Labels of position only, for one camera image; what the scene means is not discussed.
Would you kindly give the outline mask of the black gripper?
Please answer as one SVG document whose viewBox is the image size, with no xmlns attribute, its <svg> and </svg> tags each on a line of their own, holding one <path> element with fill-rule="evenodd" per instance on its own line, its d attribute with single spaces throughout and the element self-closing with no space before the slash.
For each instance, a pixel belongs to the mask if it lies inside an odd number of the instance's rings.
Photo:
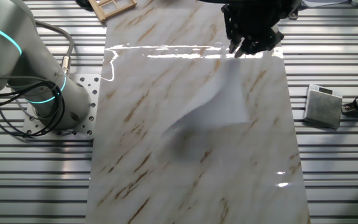
<svg viewBox="0 0 358 224">
<path fill-rule="evenodd" d="M 221 11 L 230 40 L 229 53 L 239 58 L 272 50 L 284 35 L 271 27 L 280 19 L 287 18 L 299 6 L 300 0 L 236 1 L 223 6 Z M 242 33 L 258 34 L 242 36 Z"/>
</svg>

